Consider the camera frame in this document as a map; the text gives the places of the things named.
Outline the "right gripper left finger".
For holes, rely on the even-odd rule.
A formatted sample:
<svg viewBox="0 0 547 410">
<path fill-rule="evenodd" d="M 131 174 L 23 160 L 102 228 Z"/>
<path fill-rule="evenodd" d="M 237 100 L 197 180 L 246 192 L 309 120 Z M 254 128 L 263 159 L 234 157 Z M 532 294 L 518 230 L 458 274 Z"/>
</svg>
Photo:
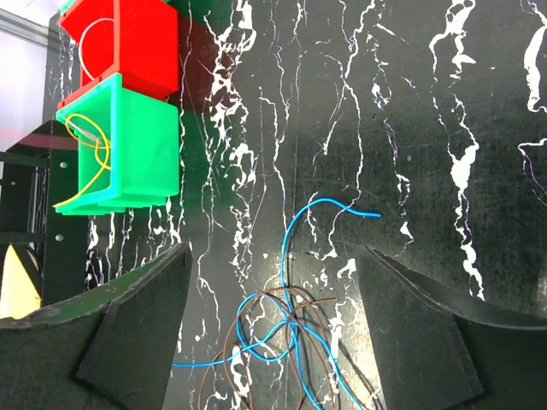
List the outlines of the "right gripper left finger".
<svg viewBox="0 0 547 410">
<path fill-rule="evenodd" d="M 1 321 L 3 409 L 160 409 L 192 256 L 178 243 L 105 285 Z"/>
</svg>

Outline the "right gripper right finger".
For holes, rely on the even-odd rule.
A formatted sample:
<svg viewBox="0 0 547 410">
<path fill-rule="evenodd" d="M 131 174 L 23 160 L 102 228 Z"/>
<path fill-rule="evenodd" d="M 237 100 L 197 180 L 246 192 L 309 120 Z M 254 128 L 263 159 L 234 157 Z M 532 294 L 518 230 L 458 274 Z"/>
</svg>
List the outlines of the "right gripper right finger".
<svg viewBox="0 0 547 410">
<path fill-rule="evenodd" d="M 359 288 L 389 409 L 544 409 L 546 319 L 368 248 Z"/>
</svg>

